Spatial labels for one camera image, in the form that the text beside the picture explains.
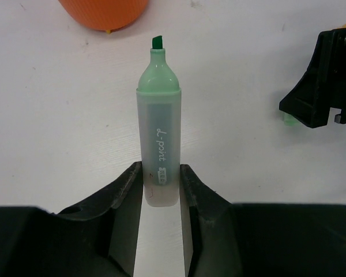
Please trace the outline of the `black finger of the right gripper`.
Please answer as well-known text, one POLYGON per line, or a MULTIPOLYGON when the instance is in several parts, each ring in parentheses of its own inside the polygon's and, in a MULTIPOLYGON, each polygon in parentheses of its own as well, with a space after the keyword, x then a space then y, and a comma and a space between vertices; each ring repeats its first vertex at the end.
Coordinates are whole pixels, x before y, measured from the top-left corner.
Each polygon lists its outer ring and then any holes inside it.
POLYGON ((328 123, 332 48, 332 32, 321 32, 304 75, 279 103, 280 111, 293 116, 308 128, 319 128, 328 123))

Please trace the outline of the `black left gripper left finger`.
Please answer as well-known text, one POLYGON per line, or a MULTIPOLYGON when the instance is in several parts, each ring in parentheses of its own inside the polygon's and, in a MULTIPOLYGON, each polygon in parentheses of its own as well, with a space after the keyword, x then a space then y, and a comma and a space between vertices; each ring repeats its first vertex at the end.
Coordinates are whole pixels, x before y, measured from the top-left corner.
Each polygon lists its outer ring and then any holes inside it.
POLYGON ((132 276, 142 164, 61 212, 0 207, 0 276, 132 276))

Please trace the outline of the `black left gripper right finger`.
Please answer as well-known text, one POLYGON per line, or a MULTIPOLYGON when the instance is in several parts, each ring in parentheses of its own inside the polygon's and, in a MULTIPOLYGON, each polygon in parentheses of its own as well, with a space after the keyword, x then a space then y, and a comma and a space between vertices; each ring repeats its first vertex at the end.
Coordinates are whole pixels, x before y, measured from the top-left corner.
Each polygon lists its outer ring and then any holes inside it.
POLYGON ((346 205, 230 203, 180 167, 186 276, 346 276, 346 205))

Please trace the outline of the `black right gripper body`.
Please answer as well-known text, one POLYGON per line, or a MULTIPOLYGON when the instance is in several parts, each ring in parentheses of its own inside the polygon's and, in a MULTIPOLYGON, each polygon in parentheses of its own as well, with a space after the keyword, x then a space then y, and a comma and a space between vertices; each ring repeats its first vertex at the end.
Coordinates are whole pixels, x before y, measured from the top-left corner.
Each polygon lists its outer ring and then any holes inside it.
POLYGON ((340 112, 335 121, 346 125, 346 28, 332 30, 329 47, 329 106, 340 112))

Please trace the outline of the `light green highlighter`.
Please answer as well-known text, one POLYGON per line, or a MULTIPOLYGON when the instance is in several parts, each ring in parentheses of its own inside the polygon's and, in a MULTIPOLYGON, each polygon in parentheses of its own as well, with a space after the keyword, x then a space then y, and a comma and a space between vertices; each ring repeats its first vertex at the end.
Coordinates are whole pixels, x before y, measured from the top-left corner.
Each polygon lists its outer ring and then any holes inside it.
POLYGON ((152 207, 170 207, 179 199, 182 90, 162 36, 152 39, 136 96, 145 198, 152 207))

